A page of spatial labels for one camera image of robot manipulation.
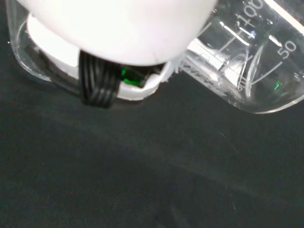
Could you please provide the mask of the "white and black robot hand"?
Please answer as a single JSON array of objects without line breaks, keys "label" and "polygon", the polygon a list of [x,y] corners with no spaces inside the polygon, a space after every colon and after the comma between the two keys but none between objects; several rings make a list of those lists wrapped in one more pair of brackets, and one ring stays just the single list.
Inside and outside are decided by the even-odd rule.
[{"label": "white and black robot hand", "polygon": [[89,106],[140,102],[178,69],[215,0],[21,0],[34,57]]}]

